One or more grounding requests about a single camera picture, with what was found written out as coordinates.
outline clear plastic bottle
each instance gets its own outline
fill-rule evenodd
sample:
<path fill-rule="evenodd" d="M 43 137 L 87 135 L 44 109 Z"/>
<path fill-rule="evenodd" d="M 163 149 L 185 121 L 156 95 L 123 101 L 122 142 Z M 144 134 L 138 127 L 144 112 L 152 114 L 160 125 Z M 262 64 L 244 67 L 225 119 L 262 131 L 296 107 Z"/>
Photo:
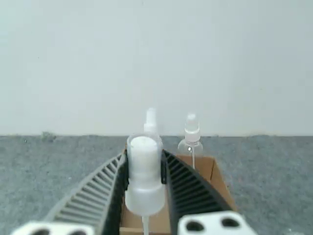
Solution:
<path fill-rule="evenodd" d="M 200 142 L 200 123 L 195 114 L 188 114 L 185 123 L 185 139 L 178 144 L 178 154 L 190 156 L 192 167 L 196 168 L 196 161 L 203 157 L 203 145 Z"/>

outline white spray cap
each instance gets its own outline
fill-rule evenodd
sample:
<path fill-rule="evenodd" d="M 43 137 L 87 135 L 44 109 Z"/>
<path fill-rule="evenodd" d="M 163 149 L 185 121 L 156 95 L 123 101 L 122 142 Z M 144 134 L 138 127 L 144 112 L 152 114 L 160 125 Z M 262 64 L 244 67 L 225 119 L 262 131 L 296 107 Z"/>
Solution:
<path fill-rule="evenodd" d="M 143 126 L 144 132 L 157 134 L 157 112 L 155 108 L 149 108 L 146 115 L 146 123 Z"/>
<path fill-rule="evenodd" d="M 185 123 L 185 140 L 197 142 L 200 140 L 200 123 L 196 114 L 190 113 Z"/>

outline bottle neck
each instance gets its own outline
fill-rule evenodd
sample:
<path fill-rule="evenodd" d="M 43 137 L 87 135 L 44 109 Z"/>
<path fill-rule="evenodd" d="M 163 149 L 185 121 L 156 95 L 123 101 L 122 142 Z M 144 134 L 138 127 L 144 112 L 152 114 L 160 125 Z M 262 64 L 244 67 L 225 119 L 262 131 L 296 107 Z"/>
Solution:
<path fill-rule="evenodd" d="M 186 141 L 186 143 L 189 144 L 189 145 L 196 145 L 200 140 L 198 140 L 198 141 L 187 141 L 187 140 L 185 139 L 185 141 Z"/>

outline plastic spray bottle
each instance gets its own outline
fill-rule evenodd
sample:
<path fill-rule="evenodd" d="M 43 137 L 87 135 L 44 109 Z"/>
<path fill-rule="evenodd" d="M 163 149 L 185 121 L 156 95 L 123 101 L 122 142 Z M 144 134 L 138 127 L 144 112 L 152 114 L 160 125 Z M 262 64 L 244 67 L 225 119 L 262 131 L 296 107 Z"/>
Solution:
<path fill-rule="evenodd" d="M 125 204 L 130 212 L 142 217 L 144 235 L 149 234 L 149 216 L 158 213 L 165 204 L 165 187 L 161 183 L 162 149 L 156 111 L 149 109 L 144 133 L 127 139 L 129 185 Z"/>
<path fill-rule="evenodd" d="M 185 139 L 178 144 L 178 154 L 190 156 L 192 167 L 196 168 L 196 161 L 203 157 L 203 145 L 200 142 L 200 123 L 195 114 L 188 114 L 185 123 Z"/>

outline white pump cap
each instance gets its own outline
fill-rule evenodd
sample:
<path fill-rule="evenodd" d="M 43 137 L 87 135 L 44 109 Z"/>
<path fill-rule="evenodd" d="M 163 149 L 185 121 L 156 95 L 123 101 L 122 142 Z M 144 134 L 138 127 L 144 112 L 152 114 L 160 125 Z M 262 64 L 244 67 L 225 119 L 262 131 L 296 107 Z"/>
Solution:
<path fill-rule="evenodd" d="M 188 114 L 185 123 L 185 140 L 197 142 L 200 140 L 200 123 L 196 114 Z"/>
<path fill-rule="evenodd" d="M 155 108 L 149 108 L 147 110 L 146 123 L 143 126 L 144 132 L 157 134 L 157 117 L 156 116 L 157 115 L 156 115 Z"/>

